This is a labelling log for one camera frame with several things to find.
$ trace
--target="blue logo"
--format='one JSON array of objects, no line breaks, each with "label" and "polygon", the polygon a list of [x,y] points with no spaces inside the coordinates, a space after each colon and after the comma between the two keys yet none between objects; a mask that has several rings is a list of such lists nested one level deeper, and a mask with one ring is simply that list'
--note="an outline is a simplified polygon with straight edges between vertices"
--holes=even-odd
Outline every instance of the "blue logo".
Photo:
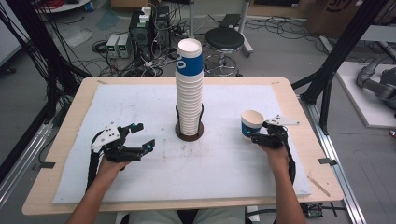
[{"label": "blue logo", "polygon": [[262,127],[254,129],[248,127],[244,122],[242,122],[242,134],[246,137],[250,137],[253,133],[258,133]]},{"label": "blue logo", "polygon": [[184,76],[196,76],[204,69],[204,60],[202,54],[195,58],[185,58],[177,55],[177,71]]}]

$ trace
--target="table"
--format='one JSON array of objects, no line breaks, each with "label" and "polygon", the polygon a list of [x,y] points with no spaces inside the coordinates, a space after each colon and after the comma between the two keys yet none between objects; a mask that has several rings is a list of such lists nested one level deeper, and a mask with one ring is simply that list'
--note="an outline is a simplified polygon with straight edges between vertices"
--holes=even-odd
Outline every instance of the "table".
[{"label": "table", "polygon": [[[90,107],[95,91],[104,84],[175,84],[174,77],[89,77],[82,82],[80,89],[71,105],[62,127],[49,151],[46,161],[54,161],[53,169],[42,169],[22,208],[25,215],[49,215],[71,213],[76,204],[53,204],[52,199],[59,185],[62,170],[70,148],[77,137],[87,110]],[[290,83],[279,77],[206,77],[205,85],[271,85],[279,106],[285,117],[293,117],[300,121],[298,126],[289,126],[289,134],[293,138],[300,160],[307,174],[312,194],[299,197],[301,203],[328,202],[343,199],[341,188],[327,164],[319,164],[318,159],[325,155],[312,131],[308,119],[302,110]],[[100,211],[134,211],[153,209],[189,209],[201,207],[237,206],[275,203],[271,198],[234,198],[228,200],[194,200],[166,202],[133,202],[103,203]]]}]

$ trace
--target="gray robot arm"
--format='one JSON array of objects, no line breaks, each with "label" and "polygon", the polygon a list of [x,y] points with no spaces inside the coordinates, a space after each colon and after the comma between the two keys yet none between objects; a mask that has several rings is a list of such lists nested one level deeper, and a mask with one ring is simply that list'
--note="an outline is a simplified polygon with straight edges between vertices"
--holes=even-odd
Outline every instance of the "gray robot arm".
[{"label": "gray robot arm", "polygon": [[385,76],[386,79],[381,78],[381,82],[375,82],[370,79],[370,77],[375,73],[375,69],[379,62],[380,59],[375,59],[369,65],[363,67],[358,74],[356,84],[359,87],[372,91],[375,93],[375,96],[381,100],[393,100],[395,99],[396,89],[395,86],[391,85],[392,82],[390,80],[396,79],[395,68],[384,71],[382,76]]}]

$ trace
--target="blue paper cup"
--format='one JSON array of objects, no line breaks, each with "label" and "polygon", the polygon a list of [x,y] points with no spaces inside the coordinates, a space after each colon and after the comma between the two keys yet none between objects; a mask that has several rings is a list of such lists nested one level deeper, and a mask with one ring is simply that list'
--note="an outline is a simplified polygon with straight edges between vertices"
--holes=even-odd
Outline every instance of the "blue paper cup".
[{"label": "blue paper cup", "polygon": [[187,38],[178,42],[177,45],[177,71],[182,75],[193,79],[204,70],[202,45],[196,39]]},{"label": "blue paper cup", "polygon": [[242,135],[250,140],[253,133],[259,133],[264,123],[264,116],[255,110],[246,110],[241,115]]}]

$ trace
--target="human hand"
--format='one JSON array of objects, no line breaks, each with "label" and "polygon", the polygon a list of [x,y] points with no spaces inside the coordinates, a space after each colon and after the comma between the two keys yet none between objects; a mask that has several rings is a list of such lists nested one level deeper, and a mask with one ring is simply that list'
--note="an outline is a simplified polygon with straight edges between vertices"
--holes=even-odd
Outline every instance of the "human hand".
[{"label": "human hand", "polygon": [[259,147],[267,154],[268,162],[275,174],[288,173],[289,156],[285,146],[280,148],[270,148],[259,145]]},{"label": "human hand", "polygon": [[100,190],[107,191],[110,189],[111,184],[116,179],[119,174],[120,169],[128,165],[130,162],[113,162],[108,161],[106,156],[102,158],[102,161],[99,166],[99,171],[96,175],[96,178],[93,180],[90,188],[99,188]]}]

